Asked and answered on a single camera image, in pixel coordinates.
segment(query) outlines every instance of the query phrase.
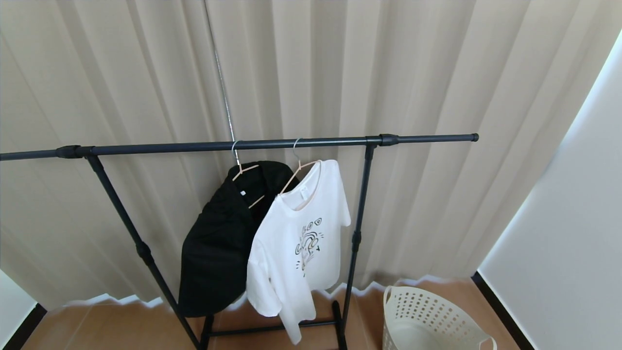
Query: t-shirt neckline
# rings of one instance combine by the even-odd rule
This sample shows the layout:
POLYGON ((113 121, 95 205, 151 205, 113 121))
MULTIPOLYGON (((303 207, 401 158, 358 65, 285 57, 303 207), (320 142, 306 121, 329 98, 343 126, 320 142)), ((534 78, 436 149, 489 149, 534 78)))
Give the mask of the t-shirt neckline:
POLYGON ((301 212, 303 212, 306 208, 308 208, 311 203, 313 202, 313 200, 315 199, 315 197, 317 196, 317 192, 320 189, 320 186, 322 185, 322 181, 324 178, 324 161, 317 161, 317 163, 315 163, 313 165, 313 167, 311 167, 311 170, 309 170, 309 172, 307 173, 307 175, 305 176, 304 179, 302 179, 302 181, 300 181, 300 183, 298 183, 298 185, 296 187, 294 187, 293 190, 289 191, 289 192, 285 192, 283 194, 278 194, 277 195, 277 199, 281 202, 283 209, 285 210, 285 212, 288 215, 299 215, 301 212), (308 182, 310 181, 309 179, 315 174, 318 173, 317 176, 317 182, 315 183, 315 188, 313 189, 313 193, 311 193, 311 195, 309 196, 309 198, 304 201, 301 205, 299 205, 300 209, 294 209, 291 208, 284 200, 283 200, 283 196, 284 195, 288 195, 288 194, 292 194, 293 192, 297 192, 301 190, 301 187, 306 187, 307 189, 309 188, 308 186, 308 182))

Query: black baseboard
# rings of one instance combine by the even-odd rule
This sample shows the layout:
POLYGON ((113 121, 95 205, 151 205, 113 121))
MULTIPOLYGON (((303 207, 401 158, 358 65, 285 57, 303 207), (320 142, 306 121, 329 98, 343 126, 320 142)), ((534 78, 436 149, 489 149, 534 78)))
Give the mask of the black baseboard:
POLYGON ((20 350, 46 313, 47 310, 44 309, 41 304, 36 304, 34 309, 32 309, 24 322, 22 322, 17 331, 15 331, 10 338, 9 342, 6 343, 4 350, 20 350))
POLYGON ((481 277, 480 273, 475 272, 471 279, 473 280, 473 282, 475 282, 477 288, 480 289, 481 294, 484 296, 484 298, 486 298, 488 304, 492 306, 497 316, 499 316, 499 319, 501 320, 501 322, 503 322, 503 325, 509 331, 512 338, 514 338, 516 345, 518 345, 521 350, 535 350, 534 346, 531 345, 529 340, 527 340, 527 337, 525 337, 525 334, 523 334, 521 329, 518 328, 518 325, 516 324, 516 322, 514 322, 512 316, 510 316, 503 304, 501 304, 499 298, 497 298, 497 296, 490 289, 486 281, 484 281, 484 279, 481 277))

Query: metal hanger hook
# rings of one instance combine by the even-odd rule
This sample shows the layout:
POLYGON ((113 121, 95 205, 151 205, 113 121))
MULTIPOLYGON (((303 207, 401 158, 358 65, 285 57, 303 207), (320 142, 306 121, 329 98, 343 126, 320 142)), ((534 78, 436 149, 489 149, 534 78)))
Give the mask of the metal hanger hook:
POLYGON ((298 154, 296 154, 296 144, 300 140, 302 140, 302 138, 297 138, 296 141, 294 141, 294 147, 292 148, 292 152, 294 153, 294 156, 296 156, 296 158, 298 159, 298 165, 300 165, 300 157, 298 157, 298 154))
POLYGON ((241 166, 239 163, 239 158, 238 158, 238 153, 235 151, 235 144, 238 143, 239 140, 233 141, 233 144, 231 145, 231 154, 233 154, 233 157, 235 158, 235 163, 238 166, 241 166))

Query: laundry basket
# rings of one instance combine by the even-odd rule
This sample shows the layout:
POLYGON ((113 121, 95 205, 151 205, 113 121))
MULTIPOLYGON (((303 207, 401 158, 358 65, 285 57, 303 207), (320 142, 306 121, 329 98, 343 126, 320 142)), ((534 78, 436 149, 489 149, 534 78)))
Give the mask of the laundry basket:
POLYGON ((384 291, 383 350, 476 350, 490 338, 461 308, 419 288, 384 291))

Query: t-shirt sleeve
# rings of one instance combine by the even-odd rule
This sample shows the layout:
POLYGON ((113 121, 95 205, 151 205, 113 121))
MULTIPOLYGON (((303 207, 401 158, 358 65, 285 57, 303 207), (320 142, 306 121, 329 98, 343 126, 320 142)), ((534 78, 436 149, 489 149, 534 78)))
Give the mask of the t-shirt sleeve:
POLYGON ((260 315, 277 316, 281 301, 270 283, 270 274, 263 248, 253 244, 246 273, 246 297, 260 315))
POLYGON ((343 180, 341 179, 339 164, 337 164, 337 191, 341 226, 350 226, 350 210, 348 208, 348 201, 346 200, 346 192, 343 189, 343 180))

